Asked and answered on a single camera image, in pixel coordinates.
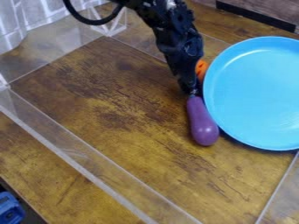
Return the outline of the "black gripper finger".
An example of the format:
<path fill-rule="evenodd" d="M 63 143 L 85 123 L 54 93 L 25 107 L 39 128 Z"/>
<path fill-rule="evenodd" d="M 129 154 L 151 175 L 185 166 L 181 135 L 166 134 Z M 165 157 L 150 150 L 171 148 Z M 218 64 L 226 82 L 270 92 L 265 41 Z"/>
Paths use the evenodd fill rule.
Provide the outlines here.
<path fill-rule="evenodd" d="M 173 74 L 178 77 L 182 91 L 188 95 L 201 93 L 201 81 L 196 73 L 197 60 L 179 61 L 173 65 Z"/>

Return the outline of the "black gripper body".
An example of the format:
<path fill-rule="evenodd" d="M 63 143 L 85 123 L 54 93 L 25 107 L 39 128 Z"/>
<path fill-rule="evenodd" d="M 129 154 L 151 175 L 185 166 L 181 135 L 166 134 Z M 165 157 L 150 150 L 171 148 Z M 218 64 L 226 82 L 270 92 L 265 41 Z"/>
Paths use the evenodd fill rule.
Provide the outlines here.
<path fill-rule="evenodd" d="M 194 14 L 184 0 L 129 0 L 154 30 L 155 43 L 173 70 L 196 67 L 204 56 L 204 40 L 194 25 Z"/>

